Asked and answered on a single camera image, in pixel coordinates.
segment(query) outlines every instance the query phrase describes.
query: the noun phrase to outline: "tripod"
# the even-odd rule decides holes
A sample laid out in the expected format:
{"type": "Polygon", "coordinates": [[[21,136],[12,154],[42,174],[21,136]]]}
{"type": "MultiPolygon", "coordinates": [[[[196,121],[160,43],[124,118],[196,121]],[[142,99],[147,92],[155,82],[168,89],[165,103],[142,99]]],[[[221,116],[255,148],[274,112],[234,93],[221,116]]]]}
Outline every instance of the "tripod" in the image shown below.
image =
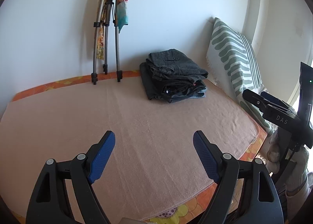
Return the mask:
{"type": "Polygon", "coordinates": [[[120,82],[123,78],[123,72],[120,70],[120,53],[119,53],[119,29],[117,23],[116,11],[114,8],[113,0],[99,0],[99,7],[97,11],[97,19],[94,23],[95,34],[94,34],[94,56],[93,56],[93,73],[91,74],[91,81],[93,84],[97,84],[97,45],[100,28],[103,27],[104,30],[104,65],[103,71],[108,74],[108,33],[110,26],[111,11],[113,14],[113,24],[115,27],[115,53],[116,53],[116,75],[117,81],[120,82]]]}

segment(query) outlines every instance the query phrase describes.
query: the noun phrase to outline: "person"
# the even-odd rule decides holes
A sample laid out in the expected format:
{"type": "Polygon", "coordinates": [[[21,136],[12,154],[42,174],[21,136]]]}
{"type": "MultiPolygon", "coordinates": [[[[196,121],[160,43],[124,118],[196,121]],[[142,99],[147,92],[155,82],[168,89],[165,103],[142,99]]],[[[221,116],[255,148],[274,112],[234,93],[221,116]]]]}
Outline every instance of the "person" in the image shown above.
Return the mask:
{"type": "MultiPolygon", "coordinates": [[[[267,170],[276,174],[280,169],[280,149],[279,140],[281,138],[276,130],[270,139],[270,149],[267,152],[268,162],[266,163],[267,170]]],[[[290,221],[300,210],[303,203],[309,196],[312,185],[313,185],[313,172],[308,172],[309,152],[306,147],[301,146],[298,152],[295,152],[291,158],[291,161],[296,162],[295,168],[293,169],[290,176],[285,181],[285,199],[281,200],[283,214],[287,215],[287,219],[290,221]]]]}

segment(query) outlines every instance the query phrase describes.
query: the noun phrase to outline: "pile of folded clothes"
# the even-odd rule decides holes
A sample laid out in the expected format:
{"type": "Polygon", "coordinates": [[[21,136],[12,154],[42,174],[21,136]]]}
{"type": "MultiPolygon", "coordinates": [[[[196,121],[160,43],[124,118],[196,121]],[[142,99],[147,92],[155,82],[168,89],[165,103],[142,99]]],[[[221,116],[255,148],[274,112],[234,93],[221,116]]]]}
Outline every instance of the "pile of folded clothes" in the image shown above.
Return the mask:
{"type": "Polygon", "coordinates": [[[188,98],[205,97],[202,82],[208,72],[176,49],[151,53],[140,64],[142,83],[148,98],[174,103],[188,98]]]}

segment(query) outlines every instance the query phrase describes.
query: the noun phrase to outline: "tripod foot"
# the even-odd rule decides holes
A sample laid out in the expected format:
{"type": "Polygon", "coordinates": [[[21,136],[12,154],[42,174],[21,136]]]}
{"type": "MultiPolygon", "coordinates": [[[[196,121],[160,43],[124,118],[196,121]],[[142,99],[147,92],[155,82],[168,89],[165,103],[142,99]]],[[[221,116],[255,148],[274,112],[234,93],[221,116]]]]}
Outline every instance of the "tripod foot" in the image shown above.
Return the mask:
{"type": "Polygon", "coordinates": [[[120,82],[121,79],[123,79],[123,71],[122,70],[116,71],[116,75],[117,75],[117,81],[120,82]]]}
{"type": "Polygon", "coordinates": [[[107,64],[103,64],[103,72],[104,72],[104,74],[108,74],[108,65],[107,64]]]}
{"type": "Polygon", "coordinates": [[[92,73],[91,74],[91,82],[93,82],[94,85],[97,84],[97,81],[98,81],[98,75],[97,73],[92,73]]]}

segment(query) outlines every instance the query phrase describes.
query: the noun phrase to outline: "striped pillow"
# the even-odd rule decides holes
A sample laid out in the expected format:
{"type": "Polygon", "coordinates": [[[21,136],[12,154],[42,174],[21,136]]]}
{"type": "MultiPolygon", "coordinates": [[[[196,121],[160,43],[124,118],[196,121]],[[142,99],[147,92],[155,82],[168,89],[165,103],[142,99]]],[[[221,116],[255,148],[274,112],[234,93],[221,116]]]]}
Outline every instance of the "striped pillow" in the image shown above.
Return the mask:
{"type": "Polygon", "coordinates": [[[271,134],[271,124],[262,118],[262,114],[255,106],[242,98],[245,89],[258,94],[267,91],[262,84],[258,63],[247,37],[215,18],[207,62],[217,86],[239,103],[268,134],[271,134]]]}

